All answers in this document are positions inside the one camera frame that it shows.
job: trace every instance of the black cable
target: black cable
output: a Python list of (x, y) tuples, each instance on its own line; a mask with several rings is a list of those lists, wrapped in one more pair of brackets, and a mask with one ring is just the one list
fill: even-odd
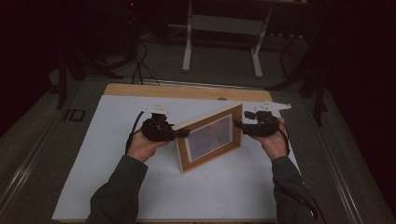
[(155, 70), (153, 70), (153, 69), (151, 69), (151, 68), (149, 68), (146, 64), (145, 64), (145, 62), (144, 62), (144, 60), (145, 60), (145, 58), (147, 57), (147, 55), (148, 55), (148, 48), (147, 48), (147, 46), (145, 45), (145, 44), (143, 44), (141, 41), (139, 41), (138, 42), (141, 46), (143, 46), (143, 48), (144, 48), (144, 55), (143, 55), (143, 57), (140, 57), (139, 55), (137, 55), (136, 54), (136, 61), (137, 61), (137, 67), (136, 67), (136, 69), (134, 70), (134, 73), (133, 73), (133, 75), (132, 75), (132, 84), (134, 84), (134, 78), (135, 78), (135, 76), (136, 76), (136, 73), (138, 72), (138, 74), (139, 74), (139, 79), (140, 79), (140, 83), (141, 84), (143, 84), (143, 76), (142, 76), (142, 67), (144, 67), (144, 68), (146, 68), (146, 71), (149, 73), (149, 75), (150, 75), (150, 77), (148, 77), (148, 78), (152, 78), (152, 79), (154, 79), (156, 82), (157, 82), (157, 84), (160, 86), (160, 83), (158, 82), (158, 80), (157, 80), (157, 78), (155, 78), (156, 77), (156, 75), (157, 75), (157, 73), (155, 72)]
[(137, 116), (137, 118), (136, 118), (136, 120), (134, 121), (134, 127), (132, 128), (132, 134), (134, 134), (134, 130), (136, 129), (136, 125), (137, 125), (137, 122), (140, 120), (140, 117), (142, 117), (142, 115), (144, 114), (145, 112), (144, 111), (141, 111), (140, 113), (139, 113), (139, 115)]
[(103, 64), (102, 66), (108, 69), (114, 69), (114, 68), (119, 68), (121, 66), (124, 66), (127, 63), (130, 63), (132, 60), (132, 53), (127, 52), (124, 56), (124, 59), (122, 59), (121, 61), (115, 62), (115, 63), (106, 63)]
[(286, 125), (282, 122), (279, 122), (280, 124), (283, 125), (283, 127), (285, 128), (285, 132), (283, 132), (280, 128), (278, 128), (278, 131), (282, 134), (283, 139), (285, 139), (285, 143), (286, 143), (286, 150), (288, 152), (288, 156), (290, 154), (290, 148), (289, 148), (289, 132), (288, 132), (288, 128), (286, 128)]
[(134, 130), (136, 129), (137, 122), (140, 120), (140, 117), (142, 117), (142, 115), (144, 113), (145, 113), (144, 111), (141, 111), (140, 114), (137, 116), (136, 120), (134, 121), (134, 127), (132, 128), (132, 131), (129, 134), (128, 140), (126, 141), (125, 155), (128, 153), (128, 149), (129, 149), (129, 146), (132, 143), (132, 139), (134, 138), (134, 134), (137, 133), (137, 132), (140, 132), (140, 130), (138, 130), (137, 132), (135, 132)]
[(318, 210), (311, 202), (309, 202), (307, 199), (301, 197), (300, 195), (295, 194), (295, 193), (289, 191), (288, 189), (283, 188), (282, 186), (280, 186), (280, 184), (274, 178), (273, 178), (273, 182), (274, 182), (275, 186), (277, 186), (284, 194), (288, 195), (292, 199), (296, 200), (297, 202), (299, 202), (302, 205), (304, 205), (305, 207), (307, 207), (312, 212), (312, 215), (314, 216), (314, 220), (315, 221), (318, 220)]
[(123, 71), (123, 70), (125, 70), (125, 69), (131, 67), (131, 65), (132, 65), (133, 63), (134, 63), (134, 62), (129, 62), (128, 65), (126, 65), (126, 66), (123, 67), (123, 68), (120, 68), (120, 69), (117, 70), (117, 71), (114, 71), (114, 73), (118, 73), (118, 72), (120, 72), (120, 71)]
[(101, 74), (103, 74), (103, 75), (105, 75), (107, 77), (112, 77), (112, 78), (123, 78), (122, 76), (116, 75), (116, 74), (108, 71), (105, 67), (103, 67), (101, 64), (99, 64), (97, 61), (95, 61), (94, 59), (86, 56), (85, 54), (83, 54), (78, 49), (72, 48), (72, 50), (73, 50), (73, 53), (75, 55), (77, 55), (85, 64), (87, 64), (88, 66), (96, 69)]
[(322, 218), (322, 220), (323, 220), (323, 223), (324, 223), (324, 224), (327, 224), (326, 219), (324, 219), (323, 212), (321, 211), (321, 209), (320, 209), (320, 207), (319, 207), (317, 201), (316, 201), (315, 199), (314, 199), (313, 201), (314, 201), (315, 206), (316, 206), (317, 209), (318, 209), (319, 215), (321, 216), (321, 218)]

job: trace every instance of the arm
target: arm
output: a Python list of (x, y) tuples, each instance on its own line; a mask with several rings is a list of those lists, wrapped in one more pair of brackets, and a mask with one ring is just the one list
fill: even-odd
[(91, 213), (86, 223), (135, 223), (138, 193), (148, 167), (144, 162), (157, 147), (167, 142), (151, 142), (141, 132), (134, 134), (127, 154), (122, 156), (108, 182), (91, 197)]
[[(279, 119), (279, 128), (285, 132), (285, 120)], [(279, 223), (315, 223), (311, 210), (290, 196), (295, 195), (312, 202), (310, 190), (304, 184), (300, 173), (288, 157), (287, 142), (280, 132), (268, 137), (251, 136), (262, 144), (272, 162), (274, 175), (274, 196), (276, 199), (276, 217)]]

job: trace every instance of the hand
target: hand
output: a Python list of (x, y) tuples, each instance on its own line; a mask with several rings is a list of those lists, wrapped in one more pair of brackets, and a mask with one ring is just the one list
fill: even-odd
[[(285, 126), (281, 123), (285, 124), (284, 119), (277, 119), (279, 120), (279, 129), (285, 133)], [(259, 141), (262, 144), (262, 148), (264, 149), (267, 156), (270, 158), (271, 161), (278, 157), (288, 156), (287, 146), (284, 136), (277, 131), (271, 136), (268, 137), (257, 137), (257, 136), (250, 136), (251, 138)]]
[(155, 154), (158, 147), (166, 146), (169, 142), (153, 142), (148, 140), (142, 132), (134, 134), (131, 145), (128, 148), (127, 156), (145, 162)]

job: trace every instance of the table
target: table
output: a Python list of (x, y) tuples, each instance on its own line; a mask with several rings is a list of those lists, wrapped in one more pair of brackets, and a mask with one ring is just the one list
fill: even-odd
[(265, 19), (263, 21), (257, 20), (245, 20), (235, 19), (219, 16), (207, 16), (198, 15), (192, 12), (192, 0), (189, 0), (188, 7), (188, 19), (187, 19), (187, 41), (186, 48), (184, 51), (183, 66), (182, 69), (185, 72), (190, 71), (191, 63), (191, 33), (192, 30), (205, 30), (223, 33), (243, 34), (243, 35), (256, 35), (258, 37), (257, 44), (251, 49), (251, 57), (253, 61), (254, 71), (256, 77), (262, 77), (262, 67), (259, 59), (259, 51), (264, 40), (268, 24), (273, 14), (273, 4), (296, 4), (296, 5), (308, 5), (305, 0), (293, 1), (293, 0), (252, 0), (252, 1), (241, 1), (256, 2), (269, 5), (265, 12)]
[[(116, 167), (142, 104), (165, 102), (168, 120), (181, 121), (236, 100), (244, 102), (244, 110), (251, 110), (259, 102), (271, 101), (271, 95), (267, 91), (110, 84), (52, 218), (82, 222), (88, 216), (89, 199)], [(297, 164), (292, 152), (290, 158)], [(173, 143), (157, 150), (146, 164), (148, 173), (139, 192), (139, 222), (274, 222), (276, 218), (271, 162), (260, 144), (248, 136), (243, 135), (240, 148), (184, 175)]]

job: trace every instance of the white tabletop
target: white tabletop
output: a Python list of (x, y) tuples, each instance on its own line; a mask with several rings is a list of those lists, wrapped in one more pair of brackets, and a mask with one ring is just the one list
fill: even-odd
[[(92, 123), (66, 180), (52, 219), (85, 220), (90, 198), (105, 184), (125, 150), (134, 121), (145, 106), (165, 104), (170, 123), (180, 123), (229, 101), (102, 96)], [(257, 102), (244, 102), (254, 111)], [(139, 121), (149, 118), (145, 113)], [(244, 119), (245, 123), (254, 121)], [(139, 192), (138, 221), (273, 220), (271, 162), (258, 142), (242, 136), (241, 147), (182, 174), (174, 142), (161, 147), (146, 165), (148, 173)]]

